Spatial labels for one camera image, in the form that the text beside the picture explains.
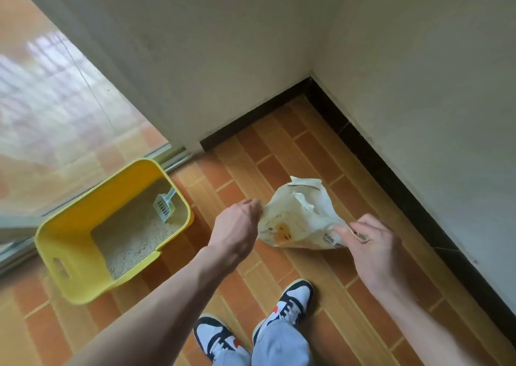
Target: light blue pants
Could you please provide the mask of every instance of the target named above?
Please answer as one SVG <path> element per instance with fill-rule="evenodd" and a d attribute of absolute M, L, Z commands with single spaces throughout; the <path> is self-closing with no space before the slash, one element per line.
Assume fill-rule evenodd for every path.
<path fill-rule="evenodd" d="M 226 350 L 213 366 L 313 366 L 308 342 L 286 321 L 273 321 L 256 343 L 251 360 L 248 356 Z"/>

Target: yellow litter box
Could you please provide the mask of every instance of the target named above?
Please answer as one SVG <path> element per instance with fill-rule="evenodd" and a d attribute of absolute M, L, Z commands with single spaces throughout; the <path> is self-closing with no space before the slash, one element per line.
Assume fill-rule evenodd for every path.
<path fill-rule="evenodd" d="M 91 232 L 159 179 L 166 179 L 187 207 L 185 223 L 115 280 Z M 36 232 L 35 246 L 62 296 L 73 304 L 86 304 L 141 272 L 159 257 L 165 244 L 193 220 L 189 204 L 158 163 L 138 159 L 49 217 Z"/>

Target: sneaker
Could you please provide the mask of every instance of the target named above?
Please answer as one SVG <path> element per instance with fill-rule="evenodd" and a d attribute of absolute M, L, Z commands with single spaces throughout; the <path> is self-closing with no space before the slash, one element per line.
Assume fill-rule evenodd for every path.
<path fill-rule="evenodd" d="M 299 324 L 306 316 L 313 295 L 314 288 L 306 279 L 298 279 L 288 285 L 272 313 L 256 325 L 253 331 L 253 345 L 261 339 L 265 327 L 275 320 L 282 318 L 292 326 Z"/>
<path fill-rule="evenodd" d="M 251 355 L 229 328 L 211 314 L 202 314 L 193 327 L 193 335 L 203 352 L 214 362 L 223 351 L 237 351 Z"/>

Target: black baseboard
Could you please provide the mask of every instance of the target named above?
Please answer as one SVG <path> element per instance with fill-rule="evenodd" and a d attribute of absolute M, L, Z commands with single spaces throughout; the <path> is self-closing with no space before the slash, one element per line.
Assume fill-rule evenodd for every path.
<path fill-rule="evenodd" d="M 396 203 L 500 331 L 516 346 L 516 316 L 371 145 L 312 79 L 307 78 L 201 141 L 208 151 L 304 93 L 333 131 Z"/>
<path fill-rule="evenodd" d="M 293 85 L 291 88 L 285 90 L 270 100 L 265 101 L 262 105 L 259 105 L 255 109 L 250 110 L 245 115 L 239 117 L 235 121 L 232 121 L 228 125 L 222 127 L 218 131 L 215 131 L 213 134 L 201 140 L 201 147 L 204 149 L 204 151 L 211 150 L 213 147 L 222 143 L 226 139 L 231 138 L 233 135 L 248 125 L 251 125 L 255 121 L 260 120 L 263 116 L 268 115 L 273 110 L 281 107 L 287 102 L 293 100 L 298 95 L 302 94 L 310 82 L 311 78 L 306 78 L 305 80 Z"/>

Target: cat litter bag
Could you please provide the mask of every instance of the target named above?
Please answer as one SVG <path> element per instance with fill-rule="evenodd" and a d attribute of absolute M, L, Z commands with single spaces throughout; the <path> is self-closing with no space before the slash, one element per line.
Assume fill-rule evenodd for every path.
<path fill-rule="evenodd" d="M 278 188 L 263 207 L 258 237 L 272 246 L 333 249 L 345 246 L 332 225 L 344 225 L 319 179 L 298 179 Z"/>

